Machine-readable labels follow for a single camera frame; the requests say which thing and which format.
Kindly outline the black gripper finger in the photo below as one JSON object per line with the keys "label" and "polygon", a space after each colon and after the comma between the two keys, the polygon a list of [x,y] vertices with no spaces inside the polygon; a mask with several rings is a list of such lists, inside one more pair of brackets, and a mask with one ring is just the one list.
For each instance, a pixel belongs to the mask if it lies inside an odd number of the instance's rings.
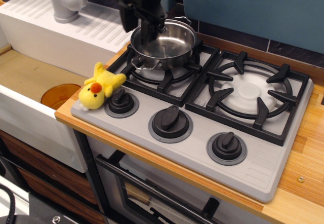
{"label": "black gripper finger", "polygon": [[147,45],[157,38],[155,26],[148,20],[141,21],[140,38],[141,45]]}
{"label": "black gripper finger", "polygon": [[133,5],[120,6],[119,13],[125,32],[130,32],[138,27],[138,17],[135,15],[136,9]]}

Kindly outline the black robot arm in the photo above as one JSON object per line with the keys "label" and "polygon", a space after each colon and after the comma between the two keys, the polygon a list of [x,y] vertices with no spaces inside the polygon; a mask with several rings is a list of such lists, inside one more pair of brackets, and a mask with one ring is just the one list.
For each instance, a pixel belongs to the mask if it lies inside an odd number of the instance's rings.
{"label": "black robot arm", "polygon": [[141,44],[146,45],[168,30],[166,12],[161,0],[117,0],[121,21],[126,32],[137,28],[140,21]]}

